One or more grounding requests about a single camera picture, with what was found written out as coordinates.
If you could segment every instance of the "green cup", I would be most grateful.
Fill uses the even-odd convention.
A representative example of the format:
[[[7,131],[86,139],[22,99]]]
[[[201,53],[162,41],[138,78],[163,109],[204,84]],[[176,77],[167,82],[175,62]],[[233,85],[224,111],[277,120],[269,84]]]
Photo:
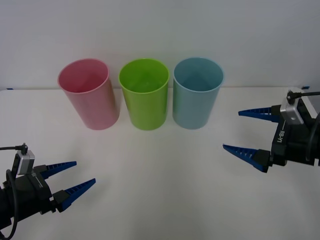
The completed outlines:
[[[141,130],[159,128],[167,116],[169,70],[155,59],[137,59],[119,73],[132,124]]]

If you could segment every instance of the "cable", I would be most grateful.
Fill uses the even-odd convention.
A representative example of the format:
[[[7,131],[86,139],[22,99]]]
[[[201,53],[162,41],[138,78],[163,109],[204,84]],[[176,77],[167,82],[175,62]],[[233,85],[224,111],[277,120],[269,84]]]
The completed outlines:
[[[305,160],[307,162],[310,161],[312,141],[314,140],[314,137],[315,137],[315,134],[316,134],[316,130],[317,130],[317,127],[318,127],[319,123],[320,123],[320,112],[318,113],[318,115],[316,116],[316,118],[314,120],[314,124],[313,124],[313,126],[311,128],[311,132],[310,132],[308,145],[306,146]]]
[[[313,91],[313,92],[303,92],[301,93],[301,96],[318,96],[320,95],[320,91]]]
[[[6,146],[6,147],[0,147],[1,150],[16,150],[16,146]]]
[[[11,233],[8,237],[5,237],[0,231],[0,240],[10,240],[14,236],[17,229],[17,225],[18,225],[18,215],[19,215],[16,183],[9,169],[5,172],[5,175],[7,177],[7,181],[11,183],[11,187],[12,187],[13,205],[14,205],[14,221],[13,221]]]

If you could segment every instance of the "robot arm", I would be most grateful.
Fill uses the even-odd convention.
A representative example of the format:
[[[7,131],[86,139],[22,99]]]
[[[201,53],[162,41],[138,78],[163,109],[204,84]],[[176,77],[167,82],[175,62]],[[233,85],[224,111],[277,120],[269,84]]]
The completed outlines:
[[[312,118],[301,97],[319,94],[289,91],[281,105],[239,111],[239,116],[278,123],[271,151],[226,144],[223,148],[264,173],[273,164],[285,166],[287,161],[314,166],[320,157],[320,114]]]
[[[12,170],[6,171],[6,181],[3,189],[0,188],[0,230],[12,224],[9,237],[0,232],[0,240],[11,239],[15,233],[17,223],[36,213],[45,214],[49,211],[60,213],[84,194],[96,183],[93,178],[77,186],[51,193],[46,179],[77,165],[76,161],[63,162],[53,165],[40,165],[33,167],[35,156],[24,143],[16,147],[4,147],[0,150],[15,149]]]

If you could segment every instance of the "cup rim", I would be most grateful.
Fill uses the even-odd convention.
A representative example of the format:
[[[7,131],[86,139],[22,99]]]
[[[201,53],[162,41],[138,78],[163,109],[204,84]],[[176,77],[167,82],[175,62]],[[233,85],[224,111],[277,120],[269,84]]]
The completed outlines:
[[[164,83],[161,87],[159,87],[158,89],[153,90],[153,91],[137,92],[137,91],[129,90],[128,88],[126,88],[126,87],[121,83],[121,81],[120,81],[121,71],[122,71],[127,65],[129,65],[129,64],[131,64],[131,63],[133,63],[133,62],[135,62],[135,61],[140,61],[140,60],[152,60],[152,61],[155,61],[155,62],[160,63],[162,66],[165,67],[165,69],[166,69],[166,71],[167,71],[167,73],[168,73],[168,78],[167,78],[167,80],[165,81],[165,83]],[[118,74],[118,81],[119,81],[121,87],[122,87],[123,89],[125,89],[126,91],[130,92],[130,93],[139,94],[139,95],[153,94],[153,93],[155,93],[155,92],[163,89],[163,88],[168,84],[169,79],[170,79],[170,71],[169,71],[169,69],[167,68],[167,66],[166,66],[163,62],[161,62],[161,61],[159,61],[159,60],[157,60],[157,59],[154,59],[154,58],[137,58],[137,59],[135,59],[135,60],[132,60],[132,61],[126,63],[126,64],[121,68],[121,70],[120,70],[120,72],[119,72],[119,74]]]
[[[73,92],[73,91],[65,90],[65,89],[60,85],[60,76],[61,76],[62,72],[63,72],[67,67],[69,67],[70,65],[72,65],[72,64],[74,64],[74,63],[77,63],[77,62],[81,62],[81,61],[83,61],[83,60],[94,60],[94,61],[97,61],[97,62],[100,62],[100,63],[104,64],[104,65],[106,66],[107,71],[108,71],[105,80],[104,80],[99,86],[97,86],[96,88],[94,88],[94,89],[92,89],[92,90],[89,90],[89,91]],[[105,62],[103,62],[103,61],[101,61],[101,60],[99,60],[99,59],[97,59],[97,58],[90,58],[90,57],[89,57],[89,58],[81,58],[81,59],[75,60],[75,61],[69,63],[68,65],[66,65],[66,66],[60,71],[60,73],[59,73],[59,75],[58,75],[58,81],[57,81],[57,82],[58,82],[58,86],[59,86],[63,91],[65,91],[65,92],[67,92],[67,93],[69,93],[69,94],[81,95],[81,94],[88,94],[88,93],[94,92],[94,91],[98,90],[99,88],[101,88],[101,87],[109,80],[109,75],[110,75],[110,70],[109,70],[108,65],[107,65]]]
[[[213,62],[214,64],[216,64],[216,65],[221,69],[221,71],[222,71],[222,81],[220,82],[220,84],[219,84],[218,86],[216,86],[215,88],[212,88],[212,89],[207,90],[207,91],[196,91],[196,90],[189,89],[189,88],[187,88],[187,87],[185,87],[185,86],[182,86],[182,85],[177,81],[177,79],[176,79],[175,70],[176,70],[176,67],[178,66],[178,64],[180,64],[181,62],[183,62],[183,61],[185,61],[185,60],[188,60],[188,59],[206,59],[206,60],[209,60],[209,61]],[[212,91],[220,88],[220,86],[224,83],[224,81],[225,81],[225,71],[223,70],[223,68],[222,68],[216,61],[213,61],[213,60],[210,59],[210,58],[201,57],[201,56],[192,56],[192,57],[187,57],[187,58],[179,61],[179,62],[175,65],[175,67],[174,67],[174,69],[173,69],[173,81],[174,81],[176,84],[178,84],[181,88],[183,88],[183,89],[185,89],[185,90],[187,90],[187,91],[190,91],[190,92],[193,92],[193,93],[200,93],[200,94],[202,94],[202,93],[209,93],[209,92],[212,92]]]

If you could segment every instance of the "light blue cup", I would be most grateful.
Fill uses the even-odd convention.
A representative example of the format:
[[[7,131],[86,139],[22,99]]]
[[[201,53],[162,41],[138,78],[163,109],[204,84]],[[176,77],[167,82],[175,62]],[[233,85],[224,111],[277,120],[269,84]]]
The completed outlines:
[[[223,83],[222,68],[210,59],[191,57],[178,63],[173,77],[173,119],[185,129],[202,128]]]

